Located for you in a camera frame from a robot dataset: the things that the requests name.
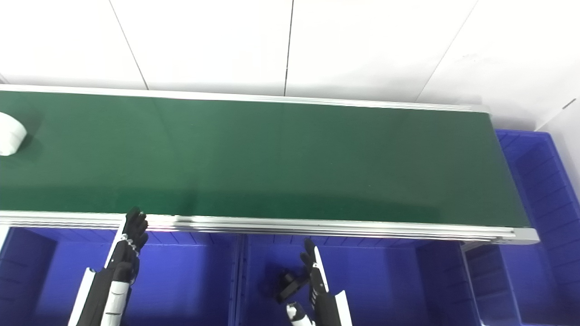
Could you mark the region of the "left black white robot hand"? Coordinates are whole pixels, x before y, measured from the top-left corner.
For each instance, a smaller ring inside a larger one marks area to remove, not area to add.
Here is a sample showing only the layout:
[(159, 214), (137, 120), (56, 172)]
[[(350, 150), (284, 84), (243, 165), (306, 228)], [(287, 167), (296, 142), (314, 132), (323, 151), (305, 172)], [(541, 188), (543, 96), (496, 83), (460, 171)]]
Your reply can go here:
[(140, 268), (140, 252), (148, 241), (148, 221), (139, 207), (125, 215), (99, 271), (84, 272), (69, 326), (124, 326), (132, 285)]

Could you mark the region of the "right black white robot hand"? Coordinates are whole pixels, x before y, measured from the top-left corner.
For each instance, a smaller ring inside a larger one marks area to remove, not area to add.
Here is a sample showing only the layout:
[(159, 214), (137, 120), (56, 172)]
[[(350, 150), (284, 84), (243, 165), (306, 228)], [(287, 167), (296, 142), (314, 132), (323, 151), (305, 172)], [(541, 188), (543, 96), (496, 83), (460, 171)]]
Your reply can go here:
[[(285, 305), (286, 317), (292, 326), (351, 326), (353, 324), (348, 299), (344, 290), (332, 294), (319, 248), (312, 239), (304, 240), (304, 252), (300, 254), (304, 273), (297, 276), (285, 271), (279, 276), (280, 289), (275, 296)], [(315, 316), (309, 317), (304, 307), (289, 299), (302, 287), (309, 287), (309, 302)]]

